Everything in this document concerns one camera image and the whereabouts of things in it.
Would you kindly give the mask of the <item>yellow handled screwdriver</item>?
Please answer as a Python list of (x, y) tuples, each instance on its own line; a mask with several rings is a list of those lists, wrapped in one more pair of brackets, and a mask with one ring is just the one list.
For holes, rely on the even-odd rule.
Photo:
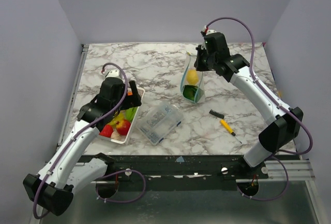
[(236, 136), (236, 133), (233, 131), (233, 129), (229, 126), (229, 124), (224, 120), (220, 120), (220, 124), (226, 129), (226, 131), (232, 135), (240, 144), (242, 144), (242, 141), (239, 140), (239, 138)]

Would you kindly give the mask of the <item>green leafy vegetable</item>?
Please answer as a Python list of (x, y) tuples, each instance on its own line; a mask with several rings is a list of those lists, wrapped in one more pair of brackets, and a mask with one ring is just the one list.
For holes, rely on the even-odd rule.
[(193, 102), (198, 102), (203, 95), (203, 91), (194, 85), (185, 85), (183, 88), (183, 96)]

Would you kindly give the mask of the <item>red yellow apple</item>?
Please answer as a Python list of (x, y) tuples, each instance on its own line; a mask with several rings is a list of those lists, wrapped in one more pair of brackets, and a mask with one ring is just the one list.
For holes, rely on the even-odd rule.
[(116, 125), (116, 131), (121, 135), (121, 136), (126, 136), (129, 132), (131, 123), (124, 119), (122, 121), (120, 121), (119, 123), (117, 123)]

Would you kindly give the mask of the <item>white garlic bulb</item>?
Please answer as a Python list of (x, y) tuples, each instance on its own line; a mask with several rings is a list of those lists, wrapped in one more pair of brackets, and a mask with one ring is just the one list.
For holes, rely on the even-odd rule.
[(113, 140), (121, 140), (122, 136), (117, 132), (117, 131), (113, 131), (113, 133), (111, 134), (111, 139)]

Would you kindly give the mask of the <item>clear plastic screw box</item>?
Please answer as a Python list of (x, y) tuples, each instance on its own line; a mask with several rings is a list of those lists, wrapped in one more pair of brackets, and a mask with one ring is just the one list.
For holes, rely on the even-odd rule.
[(152, 145), (157, 145), (184, 119), (183, 113), (175, 105), (162, 102), (151, 108), (137, 122), (137, 129)]

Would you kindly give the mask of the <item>white perforated plastic basket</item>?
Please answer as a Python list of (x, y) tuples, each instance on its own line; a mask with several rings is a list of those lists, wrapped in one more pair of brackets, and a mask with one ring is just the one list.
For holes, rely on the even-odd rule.
[(124, 144), (129, 140), (133, 132), (135, 121), (138, 118), (140, 107), (121, 110), (99, 134), (99, 138), (105, 141)]

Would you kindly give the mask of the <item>yellow banana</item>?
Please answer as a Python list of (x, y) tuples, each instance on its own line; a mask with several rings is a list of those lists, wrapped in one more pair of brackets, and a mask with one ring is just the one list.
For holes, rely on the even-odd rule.
[(108, 123), (108, 125), (115, 127), (117, 123), (125, 119), (125, 112), (120, 112), (117, 116), (113, 117), (113, 119)]

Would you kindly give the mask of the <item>black bit holder strip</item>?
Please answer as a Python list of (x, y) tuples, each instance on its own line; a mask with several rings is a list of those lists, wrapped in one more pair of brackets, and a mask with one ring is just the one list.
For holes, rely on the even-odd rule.
[(211, 114), (211, 115), (213, 115), (213, 116), (215, 116), (215, 117), (217, 117), (217, 118), (224, 119), (224, 114), (219, 113), (219, 112), (217, 112), (217, 111), (210, 110), (210, 111), (209, 111), (209, 114)]

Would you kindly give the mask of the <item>clear zip top bag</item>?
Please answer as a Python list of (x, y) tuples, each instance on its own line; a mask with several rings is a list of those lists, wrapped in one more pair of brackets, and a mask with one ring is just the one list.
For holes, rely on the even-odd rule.
[(180, 93), (190, 103), (197, 104), (205, 101), (203, 72), (194, 67), (197, 56), (186, 52), (184, 70), (180, 82)]

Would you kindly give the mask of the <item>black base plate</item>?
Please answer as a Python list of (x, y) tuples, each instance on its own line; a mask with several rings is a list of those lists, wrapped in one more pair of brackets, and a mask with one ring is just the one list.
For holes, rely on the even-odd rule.
[[(94, 155), (83, 155), (78, 163), (85, 165)], [(133, 173), (120, 174), (119, 191), (191, 191), (235, 190), (239, 182), (301, 180), (309, 172), (309, 163), (292, 155), (279, 155), (257, 167), (242, 168), (241, 155), (106, 155), (110, 160), (107, 173), (133, 169)]]

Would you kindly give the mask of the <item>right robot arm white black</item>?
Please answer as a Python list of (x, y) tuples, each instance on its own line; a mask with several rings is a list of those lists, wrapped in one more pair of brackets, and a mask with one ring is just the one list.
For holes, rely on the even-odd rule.
[(274, 154), (282, 146), (292, 141), (299, 132), (299, 121), (303, 112), (299, 107), (291, 108), (267, 89), (263, 92), (259, 85), (264, 83), (250, 72), (249, 62), (240, 54), (231, 55), (224, 34), (207, 32), (204, 42), (197, 46), (197, 71), (214, 71), (227, 82), (238, 88), (262, 115), (267, 127), (259, 134), (258, 143), (246, 152), (238, 165), (238, 173), (250, 178), (257, 172), (257, 166)]

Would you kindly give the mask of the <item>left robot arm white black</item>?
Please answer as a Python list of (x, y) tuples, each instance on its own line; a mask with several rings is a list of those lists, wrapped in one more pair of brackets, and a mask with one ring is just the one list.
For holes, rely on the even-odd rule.
[(135, 81), (107, 77), (99, 93), (83, 105), (64, 143), (35, 175), (28, 174), (23, 186), (34, 206), (55, 216), (63, 214), (74, 194), (97, 178), (109, 180), (115, 168), (106, 155), (96, 155), (83, 170), (74, 169), (89, 144), (99, 136), (114, 114), (141, 105)]

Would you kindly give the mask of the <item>yellow lemon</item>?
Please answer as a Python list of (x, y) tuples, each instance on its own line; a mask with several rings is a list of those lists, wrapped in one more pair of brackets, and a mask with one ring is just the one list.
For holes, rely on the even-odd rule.
[(186, 81), (189, 85), (197, 85), (199, 82), (199, 75), (196, 70), (190, 69), (186, 73)]

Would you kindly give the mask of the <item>red strawberry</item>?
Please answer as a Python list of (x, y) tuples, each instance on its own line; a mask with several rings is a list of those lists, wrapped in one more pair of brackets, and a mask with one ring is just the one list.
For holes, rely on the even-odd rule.
[(100, 136), (111, 138), (111, 135), (113, 133), (113, 127), (111, 125), (105, 125), (103, 130), (99, 133)]

